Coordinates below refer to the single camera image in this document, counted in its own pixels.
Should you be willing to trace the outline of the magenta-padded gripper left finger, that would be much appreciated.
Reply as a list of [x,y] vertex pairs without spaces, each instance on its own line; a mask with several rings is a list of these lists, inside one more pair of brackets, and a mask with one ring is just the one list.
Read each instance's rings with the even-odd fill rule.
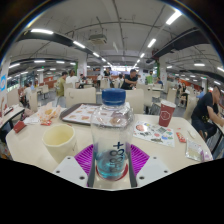
[[66,156],[53,173],[81,187],[88,187],[92,168],[93,146],[89,145],[75,156]]

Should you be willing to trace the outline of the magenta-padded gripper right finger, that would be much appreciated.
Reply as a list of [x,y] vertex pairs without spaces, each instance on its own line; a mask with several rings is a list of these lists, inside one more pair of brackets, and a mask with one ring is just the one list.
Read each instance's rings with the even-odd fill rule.
[[131,146],[129,171],[131,187],[146,186],[172,173],[157,156],[149,156],[135,145]]

